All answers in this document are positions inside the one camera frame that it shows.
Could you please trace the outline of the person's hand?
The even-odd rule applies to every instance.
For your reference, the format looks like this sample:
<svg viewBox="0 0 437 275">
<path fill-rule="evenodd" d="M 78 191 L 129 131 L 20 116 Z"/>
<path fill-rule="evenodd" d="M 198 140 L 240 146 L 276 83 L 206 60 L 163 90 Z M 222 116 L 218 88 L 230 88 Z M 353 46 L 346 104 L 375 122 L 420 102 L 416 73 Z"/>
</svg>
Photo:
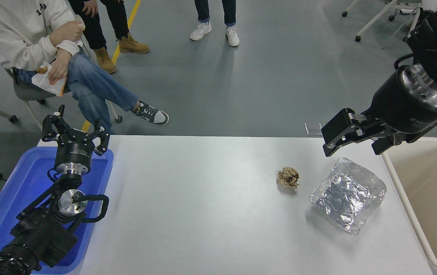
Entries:
<svg viewBox="0 0 437 275">
<path fill-rule="evenodd" d="M 56 83 L 58 80 L 67 76 L 67 67 L 69 65 L 68 59 L 56 58 L 51 63 L 51 69 L 49 70 L 49 83 Z"/>
<path fill-rule="evenodd" d="M 82 11 L 86 16 L 94 18 L 98 14 L 97 0 L 83 0 Z"/>
<path fill-rule="evenodd" d="M 82 37 L 84 29 L 82 21 L 69 21 L 56 28 L 49 35 L 49 40 L 54 47 L 64 40 L 77 42 Z"/>
</svg>

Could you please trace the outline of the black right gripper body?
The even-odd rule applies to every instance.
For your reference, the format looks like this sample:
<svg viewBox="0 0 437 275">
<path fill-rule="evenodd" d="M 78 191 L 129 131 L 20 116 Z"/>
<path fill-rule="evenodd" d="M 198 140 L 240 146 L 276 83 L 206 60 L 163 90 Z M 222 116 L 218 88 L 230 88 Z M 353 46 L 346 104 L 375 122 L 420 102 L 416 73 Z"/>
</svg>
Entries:
<svg viewBox="0 0 437 275">
<path fill-rule="evenodd" d="M 384 122 L 394 146 L 437 126 L 437 82 L 422 67 L 400 67 L 376 91 L 367 115 Z"/>
</svg>

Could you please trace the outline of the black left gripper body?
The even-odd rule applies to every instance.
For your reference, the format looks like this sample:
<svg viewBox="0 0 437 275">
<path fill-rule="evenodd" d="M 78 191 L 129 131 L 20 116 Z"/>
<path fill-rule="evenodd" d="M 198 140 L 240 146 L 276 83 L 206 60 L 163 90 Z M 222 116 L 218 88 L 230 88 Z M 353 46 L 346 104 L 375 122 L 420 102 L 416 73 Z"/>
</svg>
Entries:
<svg viewBox="0 0 437 275">
<path fill-rule="evenodd" d="M 92 152 L 94 150 L 93 142 L 84 142 L 82 139 L 72 141 L 68 136 L 59 136 L 57 143 L 58 148 L 55 156 L 55 165 L 65 163 L 91 165 Z"/>
</svg>

